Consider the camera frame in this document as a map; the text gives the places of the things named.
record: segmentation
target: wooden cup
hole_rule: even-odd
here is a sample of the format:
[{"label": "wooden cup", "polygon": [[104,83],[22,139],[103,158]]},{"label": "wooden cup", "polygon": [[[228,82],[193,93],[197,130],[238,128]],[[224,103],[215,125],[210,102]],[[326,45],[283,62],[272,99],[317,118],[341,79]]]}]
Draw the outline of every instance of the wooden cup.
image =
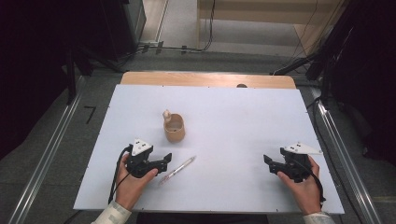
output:
[{"label": "wooden cup", "polygon": [[183,118],[179,114],[171,114],[168,110],[163,112],[163,118],[163,129],[168,141],[176,143],[183,140],[186,134]]}]

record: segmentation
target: metal rail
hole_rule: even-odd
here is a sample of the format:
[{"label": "metal rail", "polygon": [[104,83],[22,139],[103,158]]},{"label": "metal rail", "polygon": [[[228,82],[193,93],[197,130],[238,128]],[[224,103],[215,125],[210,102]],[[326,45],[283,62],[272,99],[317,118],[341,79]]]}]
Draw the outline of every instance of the metal rail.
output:
[{"label": "metal rail", "polygon": [[82,90],[85,87],[86,80],[85,77],[80,77],[77,84],[78,93],[75,99],[72,101],[70,105],[66,107],[62,117],[53,133],[47,147],[41,156],[40,162],[38,163],[35,171],[30,177],[28,183],[24,187],[24,190],[21,194],[20,199],[18,200],[18,204],[12,213],[8,223],[23,223],[26,219],[26,216],[32,206],[33,201],[35,200],[35,196],[40,189],[40,186],[44,180],[44,177],[47,174],[48,169],[50,168],[50,164],[55,156],[55,153],[60,145],[62,138],[64,137],[64,132],[67,129],[67,126],[73,118],[73,114],[76,111],[76,107],[78,106],[78,102],[81,98]]},{"label": "metal rail", "polygon": [[[320,96],[318,90],[311,89],[311,91],[314,95],[314,98]],[[355,193],[356,199],[359,202],[361,211],[363,212],[367,223],[381,224],[381,218],[375,209],[372,198],[370,197],[367,188],[364,186],[364,183],[361,179],[361,176],[359,175],[355,163],[350,158],[347,152],[347,148],[344,144],[341,134],[338,132],[337,127],[332,120],[332,115],[330,111],[326,110],[321,102],[319,102],[318,108],[320,111],[320,115],[326,125],[327,131],[329,132],[330,138],[332,139],[332,142],[334,144],[334,149],[337,152],[340,162],[344,167],[346,176]]]}]

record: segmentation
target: white tabletop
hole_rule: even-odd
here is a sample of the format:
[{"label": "white tabletop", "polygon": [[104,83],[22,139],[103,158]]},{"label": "white tabletop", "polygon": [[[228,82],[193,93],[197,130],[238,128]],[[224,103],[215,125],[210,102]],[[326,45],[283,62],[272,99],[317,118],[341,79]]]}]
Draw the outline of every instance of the white tabletop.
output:
[{"label": "white tabletop", "polygon": [[[180,114],[183,141],[163,132],[163,111]],[[280,147],[297,142],[320,148],[298,90],[118,85],[84,175],[75,209],[104,209],[121,151],[141,138],[152,145],[149,160],[173,154],[168,172],[196,160],[162,186],[159,174],[135,210],[163,212],[299,212],[289,190],[269,173],[266,154],[284,162]],[[323,211],[344,213],[322,155]]]}]

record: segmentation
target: hand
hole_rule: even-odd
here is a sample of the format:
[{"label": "hand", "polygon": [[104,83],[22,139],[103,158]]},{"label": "hand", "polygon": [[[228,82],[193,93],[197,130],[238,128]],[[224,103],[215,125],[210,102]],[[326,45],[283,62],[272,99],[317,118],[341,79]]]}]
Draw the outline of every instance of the hand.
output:
[{"label": "hand", "polygon": [[117,175],[118,187],[116,192],[116,203],[125,209],[132,211],[134,204],[137,202],[140,195],[142,195],[143,189],[158,173],[158,170],[152,169],[141,178],[128,175],[129,173],[125,167],[128,157],[129,154],[125,154],[120,161],[119,173]]},{"label": "hand", "polygon": [[[319,178],[319,166],[310,156],[308,156],[308,159],[312,165],[312,172]],[[321,211],[319,203],[320,192],[312,175],[300,183],[294,183],[292,179],[282,172],[277,172],[277,176],[289,187],[293,193],[294,200],[305,216]]]}]

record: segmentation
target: pen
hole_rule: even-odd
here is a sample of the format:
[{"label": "pen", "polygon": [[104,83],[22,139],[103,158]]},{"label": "pen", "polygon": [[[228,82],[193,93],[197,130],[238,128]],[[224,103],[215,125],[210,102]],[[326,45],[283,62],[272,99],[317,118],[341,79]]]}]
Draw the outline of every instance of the pen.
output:
[{"label": "pen", "polygon": [[181,164],[179,167],[176,168],[176,170],[172,171],[171,173],[167,174],[166,176],[164,176],[159,185],[164,184],[166,181],[168,181],[172,176],[176,175],[178,172],[180,172],[181,170],[183,170],[186,166],[188,166],[190,163],[192,163],[195,160],[196,156],[193,156],[191,158],[189,158],[188,160],[186,160],[185,162],[183,162],[183,164]]}]

